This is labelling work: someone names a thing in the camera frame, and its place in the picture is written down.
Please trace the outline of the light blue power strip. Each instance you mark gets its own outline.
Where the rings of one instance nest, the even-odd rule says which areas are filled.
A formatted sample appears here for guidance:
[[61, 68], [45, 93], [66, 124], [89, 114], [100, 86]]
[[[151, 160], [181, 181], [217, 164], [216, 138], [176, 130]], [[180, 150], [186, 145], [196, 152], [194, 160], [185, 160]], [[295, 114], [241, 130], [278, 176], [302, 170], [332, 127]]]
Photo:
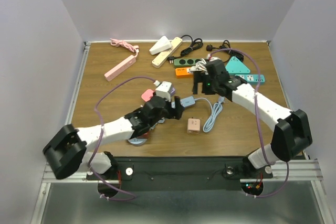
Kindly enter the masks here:
[[196, 103], [193, 96], [183, 98], [183, 99], [180, 100], [180, 102], [181, 102], [181, 105], [185, 108], [191, 107], [191, 106], [195, 105], [195, 103]]

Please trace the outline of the pink cube socket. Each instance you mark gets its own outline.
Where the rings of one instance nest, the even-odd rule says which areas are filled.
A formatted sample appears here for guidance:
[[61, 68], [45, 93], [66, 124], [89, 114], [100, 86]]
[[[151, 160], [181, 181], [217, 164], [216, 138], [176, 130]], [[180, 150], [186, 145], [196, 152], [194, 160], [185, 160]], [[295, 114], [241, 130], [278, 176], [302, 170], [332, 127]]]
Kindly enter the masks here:
[[201, 130], [201, 121], [200, 119], [189, 118], [187, 121], [187, 133], [196, 134]]

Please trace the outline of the dark red cube socket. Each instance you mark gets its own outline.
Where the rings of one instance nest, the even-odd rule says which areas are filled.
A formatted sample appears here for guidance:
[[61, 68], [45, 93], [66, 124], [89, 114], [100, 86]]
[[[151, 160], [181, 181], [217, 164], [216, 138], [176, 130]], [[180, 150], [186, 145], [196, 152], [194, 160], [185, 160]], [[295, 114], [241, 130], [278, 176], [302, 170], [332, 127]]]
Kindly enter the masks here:
[[148, 139], [149, 138], [149, 135], [150, 135], [150, 132], [146, 132], [140, 136], [138, 136], [139, 139]]

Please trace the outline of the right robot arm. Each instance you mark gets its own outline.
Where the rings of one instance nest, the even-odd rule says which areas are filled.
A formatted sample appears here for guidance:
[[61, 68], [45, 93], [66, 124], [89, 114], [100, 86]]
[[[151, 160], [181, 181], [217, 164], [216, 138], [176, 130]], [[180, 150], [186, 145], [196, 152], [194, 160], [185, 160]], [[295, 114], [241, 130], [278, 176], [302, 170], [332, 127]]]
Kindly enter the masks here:
[[242, 163], [244, 175], [253, 177], [264, 166], [276, 161], [288, 162], [312, 144], [312, 135], [307, 114], [303, 110], [292, 111], [265, 97], [240, 76], [230, 76], [220, 59], [197, 62], [190, 68], [193, 74], [193, 93], [202, 84], [202, 93], [218, 94], [236, 103], [264, 122], [273, 132], [270, 144], [247, 156]]

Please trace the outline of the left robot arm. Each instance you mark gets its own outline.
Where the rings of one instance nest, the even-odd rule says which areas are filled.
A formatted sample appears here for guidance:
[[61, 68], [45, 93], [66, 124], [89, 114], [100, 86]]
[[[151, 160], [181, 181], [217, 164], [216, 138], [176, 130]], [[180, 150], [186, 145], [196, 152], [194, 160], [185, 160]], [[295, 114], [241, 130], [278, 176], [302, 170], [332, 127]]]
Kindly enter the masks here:
[[184, 112], [180, 98], [171, 101], [153, 96], [142, 107], [119, 119], [91, 127], [74, 128], [72, 124], [63, 126], [43, 148], [43, 154], [56, 179], [65, 179], [80, 169], [92, 166], [104, 178], [116, 175], [117, 166], [108, 157], [95, 156], [101, 144], [124, 141], [139, 137], [150, 130], [162, 118], [179, 120]]

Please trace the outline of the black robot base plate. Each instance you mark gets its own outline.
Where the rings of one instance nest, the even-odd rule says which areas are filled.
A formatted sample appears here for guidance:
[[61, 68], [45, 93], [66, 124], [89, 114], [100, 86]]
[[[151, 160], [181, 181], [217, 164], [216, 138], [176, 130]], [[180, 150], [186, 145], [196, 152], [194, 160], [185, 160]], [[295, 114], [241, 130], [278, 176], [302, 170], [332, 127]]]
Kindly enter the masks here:
[[113, 157], [102, 177], [126, 191], [240, 190], [242, 179], [272, 178], [243, 156]]

